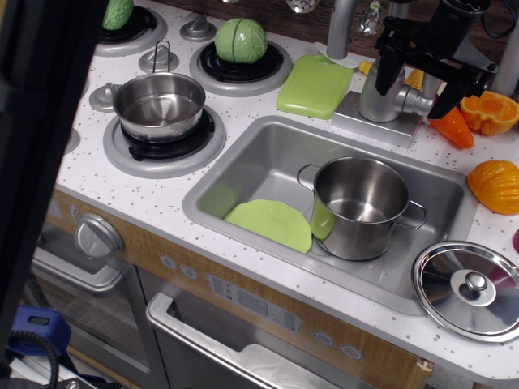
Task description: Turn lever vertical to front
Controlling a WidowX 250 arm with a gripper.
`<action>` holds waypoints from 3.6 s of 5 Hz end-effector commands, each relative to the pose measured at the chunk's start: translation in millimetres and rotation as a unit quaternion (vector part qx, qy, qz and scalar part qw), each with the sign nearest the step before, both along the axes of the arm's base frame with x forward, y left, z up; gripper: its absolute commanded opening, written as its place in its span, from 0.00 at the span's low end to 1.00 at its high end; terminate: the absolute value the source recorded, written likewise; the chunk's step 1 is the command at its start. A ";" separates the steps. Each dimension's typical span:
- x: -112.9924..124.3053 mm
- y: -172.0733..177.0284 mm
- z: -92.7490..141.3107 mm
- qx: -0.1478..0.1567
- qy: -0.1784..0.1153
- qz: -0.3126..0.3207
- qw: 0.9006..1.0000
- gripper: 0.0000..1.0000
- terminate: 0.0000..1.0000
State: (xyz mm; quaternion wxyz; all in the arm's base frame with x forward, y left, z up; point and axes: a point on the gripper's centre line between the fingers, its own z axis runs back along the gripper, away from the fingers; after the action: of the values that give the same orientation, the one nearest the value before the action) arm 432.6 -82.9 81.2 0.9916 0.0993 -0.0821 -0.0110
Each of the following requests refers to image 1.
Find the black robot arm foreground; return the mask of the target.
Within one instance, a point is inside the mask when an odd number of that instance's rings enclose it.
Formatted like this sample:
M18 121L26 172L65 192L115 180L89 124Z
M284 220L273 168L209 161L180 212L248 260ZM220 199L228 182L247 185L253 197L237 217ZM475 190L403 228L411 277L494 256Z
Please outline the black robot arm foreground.
M32 252L68 142L104 1L4 1L1 4L1 341L11 334ZM445 336L448 356L427 342L426 319L388 321L367 300L302 276L299 301L336 315L397 347L480 377L493 344Z

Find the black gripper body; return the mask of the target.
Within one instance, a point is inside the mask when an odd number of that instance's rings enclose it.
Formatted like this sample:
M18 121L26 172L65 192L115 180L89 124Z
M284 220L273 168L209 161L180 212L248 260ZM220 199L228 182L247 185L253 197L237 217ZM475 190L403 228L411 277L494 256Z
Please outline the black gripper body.
M460 78L457 71L462 69L471 71L473 77L495 75L497 64L479 52L469 38L474 21L484 16L490 5L489 1L440 1L428 21L388 16L376 48L380 54L384 46L392 46L404 64L440 79Z

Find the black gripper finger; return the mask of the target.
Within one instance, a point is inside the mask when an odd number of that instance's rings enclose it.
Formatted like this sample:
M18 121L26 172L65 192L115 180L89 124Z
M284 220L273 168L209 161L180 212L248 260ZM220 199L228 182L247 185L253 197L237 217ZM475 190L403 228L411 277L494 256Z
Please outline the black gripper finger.
M428 119L444 118L466 97L480 97L486 90L485 80L455 78L446 82L443 91L433 101Z
M404 61L400 53L392 46L384 46L380 51L375 88L385 96L401 73Z

